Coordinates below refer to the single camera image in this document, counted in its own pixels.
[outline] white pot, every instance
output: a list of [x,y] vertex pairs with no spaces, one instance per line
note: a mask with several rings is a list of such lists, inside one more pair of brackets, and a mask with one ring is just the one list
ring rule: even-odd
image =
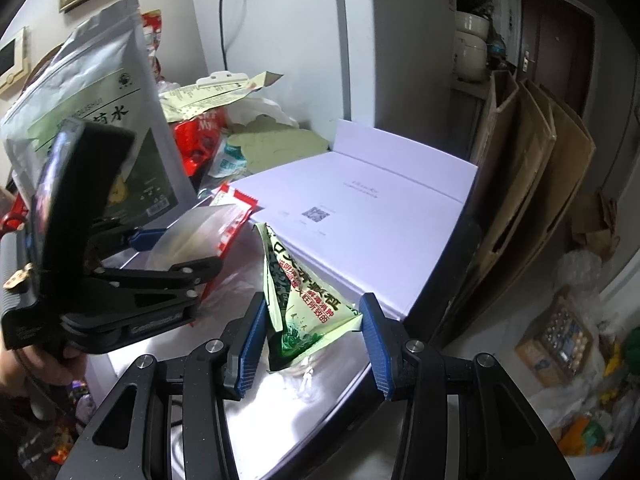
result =
[[468,12],[456,11],[456,30],[473,34],[482,41],[486,41],[489,36],[489,20],[469,14]]
[[460,79],[481,82],[486,79],[486,43],[466,32],[456,32],[453,72]]

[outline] brown door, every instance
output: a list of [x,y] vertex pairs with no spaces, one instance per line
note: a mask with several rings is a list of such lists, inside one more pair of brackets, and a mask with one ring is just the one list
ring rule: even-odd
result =
[[543,84],[578,114],[593,62],[593,17],[564,0],[522,0],[518,79]]

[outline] barcode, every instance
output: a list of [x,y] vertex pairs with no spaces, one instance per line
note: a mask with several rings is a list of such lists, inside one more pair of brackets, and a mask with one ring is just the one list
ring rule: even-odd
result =
[[314,222],[319,222],[327,218],[329,216],[329,213],[327,213],[326,211],[322,211],[322,209],[319,209],[317,207],[312,207],[309,211],[303,212],[302,216],[306,216]]
[[162,200],[159,200],[158,202],[153,204],[151,207],[146,208],[146,214],[147,216],[151,217],[151,216],[157,215],[159,212],[162,211],[162,209],[166,209],[168,207],[169,207],[169,201],[165,197]]

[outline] human hand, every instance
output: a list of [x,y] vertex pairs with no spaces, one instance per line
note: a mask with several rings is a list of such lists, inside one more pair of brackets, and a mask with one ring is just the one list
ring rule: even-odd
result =
[[[75,348],[65,348],[63,363],[36,346],[27,346],[18,352],[31,373],[47,384],[67,386],[84,375],[86,355]],[[14,352],[4,347],[0,335],[0,393],[9,397],[26,397],[26,380],[26,371],[17,361]]]

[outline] screw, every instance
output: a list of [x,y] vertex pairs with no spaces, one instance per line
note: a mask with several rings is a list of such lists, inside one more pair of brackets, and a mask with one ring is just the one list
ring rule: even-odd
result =
[[424,343],[417,339],[409,339],[404,346],[412,354],[418,354],[424,350]]
[[136,366],[141,370],[150,366],[156,359],[150,354],[141,355],[136,359]]
[[216,352],[220,352],[225,344],[220,341],[220,339],[212,339],[211,341],[207,341],[207,344],[204,345],[204,348],[207,349],[207,352],[210,354],[215,354]]
[[480,354],[476,357],[476,360],[478,361],[478,364],[484,368],[491,368],[495,365],[495,357],[491,354]]

